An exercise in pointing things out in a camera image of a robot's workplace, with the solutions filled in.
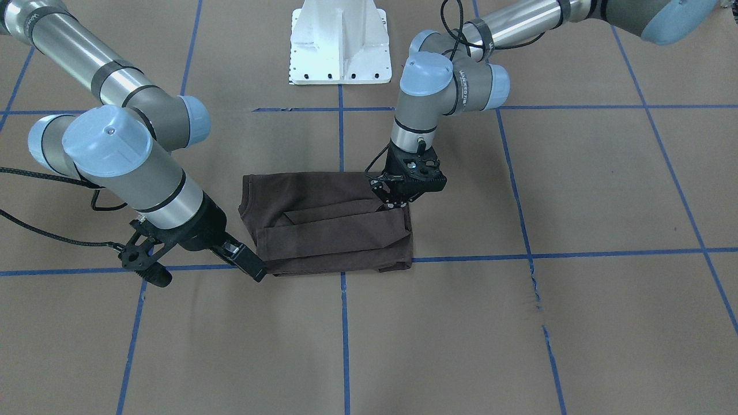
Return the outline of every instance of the white mounting plate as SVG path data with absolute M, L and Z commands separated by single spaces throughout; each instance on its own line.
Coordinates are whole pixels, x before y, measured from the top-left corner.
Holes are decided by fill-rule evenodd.
M 374 33 L 352 36 L 346 35 L 351 24 L 347 25 L 347 18 L 344 17 L 351 10 L 336 10 L 332 25 L 325 21 L 318 24 L 314 24 L 315 20 L 306 22 L 298 33 L 294 29 L 304 8 L 292 12 L 290 84 L 369 84 L 390 81 L 392 65 L 387 13 L 377 9 L 373 0 L 367 0 L 366 7 L 363 26 L 367 31 L 374 30 Z

